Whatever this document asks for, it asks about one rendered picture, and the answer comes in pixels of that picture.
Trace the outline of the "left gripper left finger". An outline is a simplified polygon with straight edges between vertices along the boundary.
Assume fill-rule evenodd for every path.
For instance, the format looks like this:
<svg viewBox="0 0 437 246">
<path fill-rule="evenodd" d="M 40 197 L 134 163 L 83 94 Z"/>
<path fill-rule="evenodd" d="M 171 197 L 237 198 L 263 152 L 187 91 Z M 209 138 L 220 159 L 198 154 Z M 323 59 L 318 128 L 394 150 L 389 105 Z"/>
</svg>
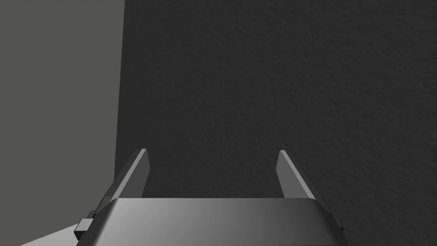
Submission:
<svg viewBox="0 0 437 246">
<path fill-rule="evenodd" d="M 150 163 L 146 149 L 136 149 L 120 174 L 97 206 L 99 213 L 112 200 L 118 198 L 140 198 L 149 175 Z"/>
</svg>

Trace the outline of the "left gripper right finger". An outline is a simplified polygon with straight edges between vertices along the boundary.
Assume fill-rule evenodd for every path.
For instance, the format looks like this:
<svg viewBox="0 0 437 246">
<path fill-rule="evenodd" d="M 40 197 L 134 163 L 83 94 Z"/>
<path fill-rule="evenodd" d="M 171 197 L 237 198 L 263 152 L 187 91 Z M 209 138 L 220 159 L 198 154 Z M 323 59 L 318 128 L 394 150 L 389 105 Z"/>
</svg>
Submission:
<svg viewBox="0 0 437 246">
<path fill-rule="evenodd" d="M 329 214 L 332 213 L 297 159 L 293 155 L 287 154 L 285 150 L 279 152 L 276 173 L 285 198 L 314 199 Z"/>
</svg>

